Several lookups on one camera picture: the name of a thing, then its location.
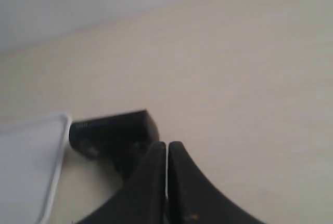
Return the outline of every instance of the beige wall surface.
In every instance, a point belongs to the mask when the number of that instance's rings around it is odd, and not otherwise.
[[[331,0],[186,0],[0,58],[0,120],[147,108],[267,223],[333,222]],[[66,152],[49,223],[119,183]]]

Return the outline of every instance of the black curved part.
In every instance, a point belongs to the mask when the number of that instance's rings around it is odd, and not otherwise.
[[[215,188],[181,142],[169,144],[168,195],[172,224],[263,224]]]
[[[152,143],[123,188],[77,224],[161,224],[165,200],[165,161],[165,143]]]
[[[146,110],[74,122],[69,131],[74,150],[89,159],[111,159],[123,180],[157,141],[156,124]]]

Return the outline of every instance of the white plastic tray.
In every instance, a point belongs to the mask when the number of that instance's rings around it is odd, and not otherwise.
[[[0,126],[0,223],[47,222],[70,123],[55,114]]]

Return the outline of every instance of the white object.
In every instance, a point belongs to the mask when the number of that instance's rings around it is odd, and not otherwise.
[[[57,114],[0,127],[1,223],[47,222],[70,123]]]

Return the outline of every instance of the black plastic object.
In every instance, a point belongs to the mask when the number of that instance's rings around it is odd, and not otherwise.
[[[260,224],[203,175],[181,142],[169,144],[168,196],[172,224]]]
[[[164,204],[165,144],[147,111],[73,123],[69,140],[90,159],[112,161],[124,180],[113,198],[78,224],[262,223],[216,189],[181,142],[169,145]]]

